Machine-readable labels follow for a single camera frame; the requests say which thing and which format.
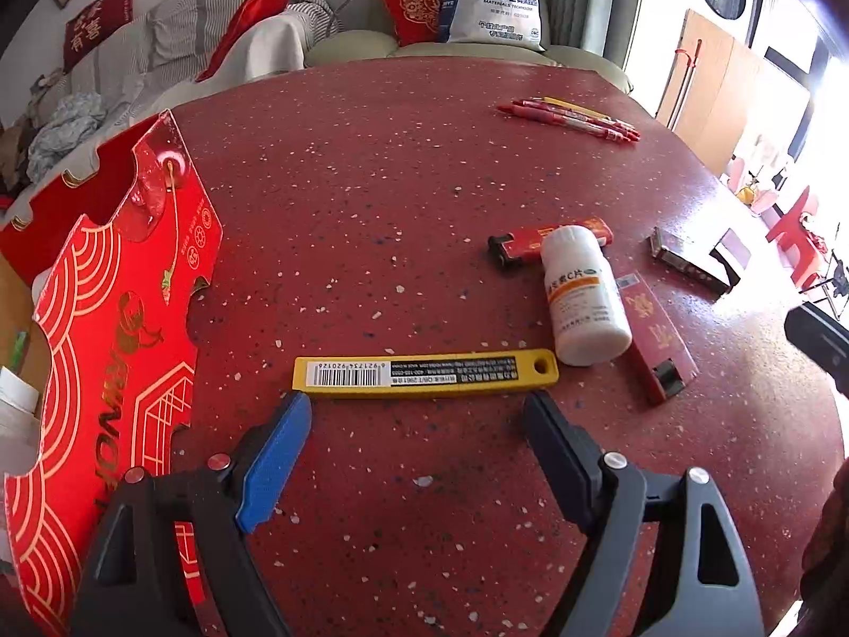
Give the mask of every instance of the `gray striped cloth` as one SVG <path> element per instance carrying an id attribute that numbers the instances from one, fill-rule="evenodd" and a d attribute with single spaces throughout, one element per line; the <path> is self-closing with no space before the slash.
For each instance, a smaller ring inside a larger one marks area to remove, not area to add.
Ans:
<path id="1" fill-rule="evenodd" d="M 138 16 L 92 50 L 40 101 L 47 121 L 62 97 L 94 91 L 109 114 L 104 127 L 129 125 L 135 112 L 164 91 L 200 74 L 244 0 L 166 0 Z M 328 0 L 290 0 L 307 36 L 306 52 L 327 35 L 333 10 Z M 334 21 L 330 33 L 338 30 Z"/>

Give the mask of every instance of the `plastic bag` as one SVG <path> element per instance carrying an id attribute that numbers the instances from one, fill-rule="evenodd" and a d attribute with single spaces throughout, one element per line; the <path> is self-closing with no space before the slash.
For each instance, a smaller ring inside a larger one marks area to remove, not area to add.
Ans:
<path id="1" fill-rule="evenodd" d="M 501 43 L 542 51 L 539 0 L 443 0 L 440 43 Z"/>

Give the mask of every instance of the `red pillow with chinese characters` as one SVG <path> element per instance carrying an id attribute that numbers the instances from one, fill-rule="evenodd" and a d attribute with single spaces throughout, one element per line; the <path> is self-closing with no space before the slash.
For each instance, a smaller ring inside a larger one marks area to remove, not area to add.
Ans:
<path id="1" fill-rule="evenodd" d="M 289 5 L 289 0 L 245 0 L 241 7 L 236 9 L 227 26 L 227 31 L 215 52 L 212 53 L 209 66 L 202 71 L 195 81 L 205 81 L 218 71 L 224 57 L 230 52 L 230 48 L 239 40 L 239 36 L 245 33 L 255 23 L 259 23 L 269 16 L 277 16 Z"/>
<path id="2" fill-rule="evenodd" d="M 436 42 L 436 20 L 443 0 L 383 0 L 395 22 L 399 46 Z"/>
<path id="3" fill-rule="evenodd" d="M 96 0 L 65 25 L 65 74 L 133 20 L 133 0 Z"/>

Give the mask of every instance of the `silver screw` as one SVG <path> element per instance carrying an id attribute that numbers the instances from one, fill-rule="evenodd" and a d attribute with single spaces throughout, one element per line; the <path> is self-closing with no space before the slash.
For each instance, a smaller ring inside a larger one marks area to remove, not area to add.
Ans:
<path id="1" fill-rule="evenodd" d="M 144 478 L 144 470 L 141 467 L 133 467 L 124 474 L 124 481 L 128 484 L 137 484 Z"/>
<path id="2" fill-rule="evenodd" d="M 206 466 L 212 471 L 223 471 L 230 466 L 230 456 L 227 453 L 215 453 L 206 461 Z"/>
<path id="3" fill-rule="evenodd" d="M 707 471 L 703 470 L 702 467 L 691 467 L 688 472 L 690 479 L 695 481 L 697 484 L 706 484 L 711 480 L 711 475 L 707 473 Z"/>
<path id="4" fill-rule="evenodd" d="M 628 466 L 628 461 L 622 453 L 605 453 L 604 463 L 611 470 L 624 470 Z"/>

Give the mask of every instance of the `tabletop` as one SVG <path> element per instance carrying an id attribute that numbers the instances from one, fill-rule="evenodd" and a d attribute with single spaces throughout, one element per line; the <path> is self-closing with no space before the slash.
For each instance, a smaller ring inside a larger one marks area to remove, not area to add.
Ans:
<path id="1" fill-rule="evenodd" d="M 636 125 L 604 142 L 494 110 L 553 95 Z M 784 338 L 798 304 L 746 208 L 675 135 L 597 74 L 451 57 L 322 67 L 177 108 L 224 227 L 192 303 L 193 426 L 175 466 L 266 419 L 298 356 L 552 347 L 542 268 L 505 275 L 487 237 L 597 216 L 614 273 L 640 272 L 701 371 L 650 408 L 624 359 L 560 367 L 568 419 L 638 466 L 712 472 L 747 548 L 767 627 L 842 460 L 824 374 Z M 717 300 L 651 259 L 655 225 L 754 251 Z M 526 445 L 521 394 L 313 402 L 313 432 L 277 513 L 250 538 L 298 635 L 536 634 L 584 538 Z M 414 479 L 432 476 L 429 487 Z M 616 634 L 651 563 L 644 533 Z"/>

